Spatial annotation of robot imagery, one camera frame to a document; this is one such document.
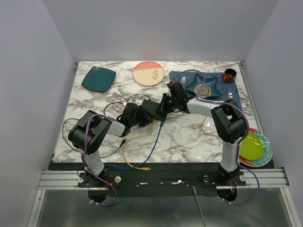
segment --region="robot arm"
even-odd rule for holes
[[[223,157],[220,163],[224,175],[230,180],[239,169],[236,163],[237,144],[245,133],[246,124],[238,111],[230,106],[221,103],[213,104],[211,102],[199,102],[194,97],[188,97],[180,83],[168,84],[170,94],[163,94],[160,104],[154,114],[148,112],[142,106],[134,103],[128,103],[116,121],[104,117],[96,117],[91,122],[88,133],[88,149],[84,156],[89,168],[95,173],[102,172],[104,165],[99,157],[98,148],[101,145],[106,134],[118,137],[126,136],[131,127],[139,125],[144,127],[156,118],[157,113],[172,113],[175,110],[189,114],[201,114],[212,117],[216,125],[218,135],[223,140]],[[230,99],[226,101],[236,105],[235,101]],[[89,118],[96,114],[88,111],[72,128],[68,139],[74,147],[84,150],[85,129]]]

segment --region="black cable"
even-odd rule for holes
[[[133,96],[137,96],[137,95],[143,95],[143,96],[146,96],[146,97],[148,97],[148,100],[150,100],[150,99],[151,99],[151,97],[150,97],[150,96],[148,96],[148,95],[146,95],[146,94],[143,94],[143,93],[138,93],[138,94],[134,94],[134,95],[132,95],[132,96],[129,96],[129,97],[128,97],[128,99],[127,99],[127,102],[129,101],[129,99],[130,99],[131,97],[133,97]]]
[[[122,140],[122,142],[121,142],[121,144],[120,144],[120,146],[118,147],[118,149],[117,150],[115,150],[113,153],[111,153],[110,155],[106,155],[106,156],[100,156],[101,158],[105,158],[105,157],[109,157],[109,156],[111,156],[111,155],[113,155],[114,153],[116,153],[124,144],[126,143],[126,139],[123,139]]]
[[[77,173],[76,173],[78,177],[81,177],[81,176],[78,174],[78,172],[79,172],[81,169],[84,170],[84,167],[81,167],[80,169],[78,169],[78,171],[77,171]]]
[[[134,128],[133,130],[131,130],[129,133],[135,131],[136,129],[140,128],[139,126],[137,128]]]
[[[66,139],[64,138],[64,126],[65,126],[65,123],[66,123],[67,121],[69,121],[69,120],[77,120],[77,121],[78,121],[79,119],[77,119],[77,118],[69,118],[69,119],[66,119],[65,122],[63,122],[63,126],[62,126],[62,137],[63,137],[64,141],[66,142],[66,144],[67,144],[71,149],[77,151],[76,148],[73,148],[73,147],[66,141]]]

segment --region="metal rod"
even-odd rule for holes
[[[42,209],[43,199],[45,196],[45,190],[37,190],[36,197],[34,200],[34,205],[32,208],[32,212],[29,217],[28,227],[36,227],[38,224],[40,212]]]
[[[199,211],[200,211],[200,214],[201,214],[203,225],[204,225],[204,227],[206,227],[205,220],[204,220],[204,217],[203,217],[203,213],[202,213],[202,210],[201,210],[201,207],[200,207],[198,195],[197,195],[197,192],[196,192],[196,188],[194,186],[193,186],[193,191],[194,191],[195,198],[196,198],[196,201],[197,201],[197,204],[198,204],[198,207],[199,207]]]

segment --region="yellow cable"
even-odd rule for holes
[[[152,133],[152,128],[153,128],[155,122],[156,122],[156,120],[153,120],[153,121],[152,121],[152,123],[151,123],[151,129],[150,129],[150,131],[149,131],[147,134],[142,135],[142,136],[133,137],[133,138],[131,138],[130,140],[128,140],[128,141],[125,143],[125,145],[124,145],[124,147],[123,147],[122,155],[123,155],[124,161],[125,161],[130,167],[133,167],[133,166],[126,160],[126,157],[125,157],[125,148],[126,148],[126,145],[127,145],[130,141],[132,141],[132,140],[134,140],[134,139],[138,139],[138,138],[142,138],[142,137],[149,136],[149,135]],[[148,168],[148,167],[136,167],[135,169],[150,170],[150,168]]]
[[[207,133],[203,130],[203,124],[205,122],[205,120],[207,119],[207,116],[204,118],[204,120],[202,121],[202,124],[201,124],[201,131],[205,134],[205,135],[208,135],[208,136],[216,136],[216,137],[219,137],[218,135],[215,135],[215,134],[211,134],[211,133]]]

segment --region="gray wall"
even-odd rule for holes
[[[0,223],[27,226],[50,162],[74,63],[40,0],[0,6]]]
[[[284,166],[303,223],[303,1],[280,0],[250,50],[244,69],[257,112]]]
[[[43,0],[71,55],[243,60],[277,0]]]

